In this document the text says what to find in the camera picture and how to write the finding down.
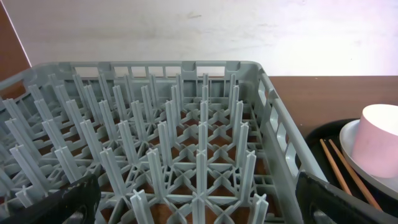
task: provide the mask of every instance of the chopsticks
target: chopsticks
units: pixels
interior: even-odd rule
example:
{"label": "chopsticks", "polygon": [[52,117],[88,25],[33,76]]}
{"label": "chopsticks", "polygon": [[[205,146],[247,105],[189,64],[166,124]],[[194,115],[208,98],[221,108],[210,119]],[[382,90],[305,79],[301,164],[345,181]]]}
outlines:
{"label": "chopsticks", "polygon": [[[322,148],[332,166],[333,171],[335,172],[335,175],[337,176],[338,182],[340,183],[341,187],[343,188],[343,190],[347,193],[347,194],[351,194],[351,191],[349,190],[343,176],[341,175],[340,171],[337,168],[337,165],[335,163],[335,161],[333,160],[328,148],[326,147],[324,140],[321,139],[320,140]],[[359,187],[360,191],[362,192],[362,194],[365,196],[366,200],[369,202],[369,204],[371,204],[374,208],[382,211],[380,205],[376,202],[376,200],[374,199],[374,197],[372,196],[372,194],[370,193],[370,191],[368,190],[368,188],[366,188],[366,186],[363,184],[362,180],[358,177],[358,175],[355,173],[355,171],[353,170],[353,168],[347,163],[346,159],[344,158],[344,156],[341,154],[340,150],[336,147],[335,143],[329,139],[329,143],[331,145],[331,147],[333,148],[333,150],[336,152],[337,156],[340,158],[340,161],[343,163],[343,165],[346,167],[348,173],[350,174],[350,176],[353,178],[353,180],[355,181],[355,184]]]}
{"label": "chopsticks", "polygon": [[333,159],[333,157],[331,156],[331,154],[330,154],[328,148],[326,147],[325,143],[323,142],[323,139],[320,139],[319,141],[321,142],[323,151],[325,152],[325,154],[326,154],[326,156],[327,156],[327,158],[328,158],[328,160],[329,160],[329,163],[330,163],[330,165],[331,165],[331,168],[333,169],[333,172],[335,173],[335,175],[336,175],[336,177],[337,177],[337,180],[338,180],[338,182],[340,183],[341,187],[343,188],[343,190],[344,190],[347,194],[352,195],[352,194],[351,194],[351,191],[349,190],[349,188],[348,188],[348,186],[347,186],[346,181],[344,180],[344,178],[343,178],[343,176],[342,176],[340,170],[338,169],[338,167],[337,167],[337,165],[336,165],[335,160]]}

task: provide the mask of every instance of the white wall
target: white wall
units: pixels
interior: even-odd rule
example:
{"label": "white wall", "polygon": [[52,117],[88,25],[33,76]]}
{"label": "white wall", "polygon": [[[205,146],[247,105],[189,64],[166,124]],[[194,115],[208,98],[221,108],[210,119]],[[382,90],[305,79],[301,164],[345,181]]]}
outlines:
{"label": "white wall", "polygon": [[395,0],[3,0],[32,65],[253,60],[269,75],[398,75]]}

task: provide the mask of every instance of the plastic crate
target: plastic crate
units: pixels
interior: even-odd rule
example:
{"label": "plastic crate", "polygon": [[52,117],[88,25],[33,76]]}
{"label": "plastic crate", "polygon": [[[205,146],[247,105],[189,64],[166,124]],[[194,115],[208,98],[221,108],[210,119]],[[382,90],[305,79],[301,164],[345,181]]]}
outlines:
{"label": "plastic crate", "polygon": [[302,223],[297,174],[326,180],[258,63],[45,63],[0,89],[20,80],[0,105],[2,219],[94,173],[96,223],[153,223],[156,206],[168,223]]}

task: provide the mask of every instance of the plate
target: plate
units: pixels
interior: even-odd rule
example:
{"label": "plate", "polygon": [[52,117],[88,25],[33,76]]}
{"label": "plate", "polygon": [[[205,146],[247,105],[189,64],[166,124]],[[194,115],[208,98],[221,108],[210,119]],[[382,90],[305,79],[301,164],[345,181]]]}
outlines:
{"label": "plate", "polygon": [[360,166],[357,165],[351,157],[354,148],[355,135],[358,131],[358,125],[359,120],[357,119],[346,124],[340,131],[341,150],[343,151],[345,159],[348,164],[371,185],[388,196],[398,200],[398,177],[381,178],[370,175],[362,170],[362,168],[360,168]]}

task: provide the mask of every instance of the pink cup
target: pink cup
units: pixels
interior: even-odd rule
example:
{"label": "pink cup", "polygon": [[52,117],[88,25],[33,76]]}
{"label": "pink cup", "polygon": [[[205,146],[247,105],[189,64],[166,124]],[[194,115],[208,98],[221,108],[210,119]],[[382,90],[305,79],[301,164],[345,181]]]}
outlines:
{"label": "pink cup", "polygon": [[363,109],[352,157],[368,174],[398,176],[398,106],[370,105]]}

